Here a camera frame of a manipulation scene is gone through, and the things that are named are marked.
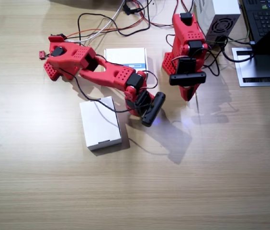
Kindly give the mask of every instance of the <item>white cardboard box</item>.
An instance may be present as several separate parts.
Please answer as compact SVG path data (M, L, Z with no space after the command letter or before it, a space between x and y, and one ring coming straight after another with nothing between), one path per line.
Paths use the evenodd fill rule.
M129 66L136 71L148 70L146 48L106 49L104 56L109 62Z
M112 97L104 97L100 100L115 109ZM89 150L96 150L122 142L119 122L115 112L99 102L82 102L79 105L86 146Z

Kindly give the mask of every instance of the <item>power supply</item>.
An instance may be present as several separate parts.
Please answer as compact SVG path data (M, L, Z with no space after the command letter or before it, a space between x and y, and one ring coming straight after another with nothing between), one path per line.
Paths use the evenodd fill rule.
M195 0L195 6L209 45L222 35L229 36L240 16L238 0Z

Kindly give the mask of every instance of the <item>robotic arm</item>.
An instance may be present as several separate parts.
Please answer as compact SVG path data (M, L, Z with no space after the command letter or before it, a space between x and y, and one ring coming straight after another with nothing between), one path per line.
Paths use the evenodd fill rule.
M172 18L175 38L172 52L165 53L162 64L170 85L180 86L184 100L189 101L206 74L201 70L208 48L205 36L191 13L175 14Z
M50 79L56 81L64 75L72 80L78 73L81 77L98 85L113 87L125 94L125 105L130 113L140 116L142 124L150 127L160 111L165 94L158 92L155 96L146 87L146 74L127 66L107 62L96 55L89 46L78 46L64 42L61 35L50 36L50 56L44 68ZM94 72L98 65L104 72Z

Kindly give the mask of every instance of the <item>wooden table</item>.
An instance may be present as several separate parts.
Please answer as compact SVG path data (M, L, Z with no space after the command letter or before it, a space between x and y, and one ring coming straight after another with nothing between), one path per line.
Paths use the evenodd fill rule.
M153 21L170 23L175 1L154 3ZM152 92L167 100L151 128L119 114L123 144L86 148L84 100L75 82L48 78L38 51L48 50L48 35L76 32L81 13L113 16L119 4L0 0L0 230L270 230L270 87L240 88L234 64L220 56L221 76L207 72L198 106L185 103L161 69L172 29L110 33L91 43L99 53L146 47L160 80ZM120 13L117 23L137 19ZM100 20L83 17L81 28ZM241 17L231 37L246 33ZM124 108L121 92L80 84Z

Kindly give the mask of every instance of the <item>power supply fan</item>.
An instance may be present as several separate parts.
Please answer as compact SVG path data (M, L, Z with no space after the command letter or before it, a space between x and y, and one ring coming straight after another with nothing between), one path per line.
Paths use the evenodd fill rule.
M230 30L233 26L234 22L230 18L221 18L217 20L213 25L212 25L212 31L214 33L220 34L224 33L228 30Z

